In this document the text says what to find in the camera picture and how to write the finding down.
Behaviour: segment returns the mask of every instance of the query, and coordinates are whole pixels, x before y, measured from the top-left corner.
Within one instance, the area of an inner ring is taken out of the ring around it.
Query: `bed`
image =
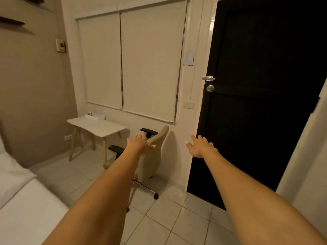
[[[4,150],[1,139],[0,179],[1,245],[42,244],[68,207]]]

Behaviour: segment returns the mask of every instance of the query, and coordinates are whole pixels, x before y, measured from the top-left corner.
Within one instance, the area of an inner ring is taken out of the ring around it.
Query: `dark wooden shelf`
[[[35,4],[41,4],[44,3],[44,0],[27,0],[29,2],[35,3]]]
[[[12,19],[2,17],[2,16],[0,16],[0,22],[8,23],[8,24],[16,25],[16,26],[25,25],[24,22],[21,22],[21,21],[18,21],[18,20],[12,20]]]

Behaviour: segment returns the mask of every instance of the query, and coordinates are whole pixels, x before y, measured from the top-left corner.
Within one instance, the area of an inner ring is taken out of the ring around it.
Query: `silver door knob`
[[[215,90],[215,87],[213,86],[213,85],[209,85],[209,86],[207,86],[207,91],[208,92],[212,92],[212,91],[214,91]]]

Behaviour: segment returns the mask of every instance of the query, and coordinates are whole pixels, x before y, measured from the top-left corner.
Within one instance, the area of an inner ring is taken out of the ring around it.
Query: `paper notice on wall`
[[[186,50],[184,53],[184,66],[194,65],[194,52],[192,50]]]

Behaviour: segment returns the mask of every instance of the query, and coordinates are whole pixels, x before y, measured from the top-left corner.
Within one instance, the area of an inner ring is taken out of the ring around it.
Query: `door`
[[[198,135],[276,191],[327,77],[325,0],[217,4]],[[212,85],[212,92],[207,87]],[[201,158],[187,191],[225,209]]]

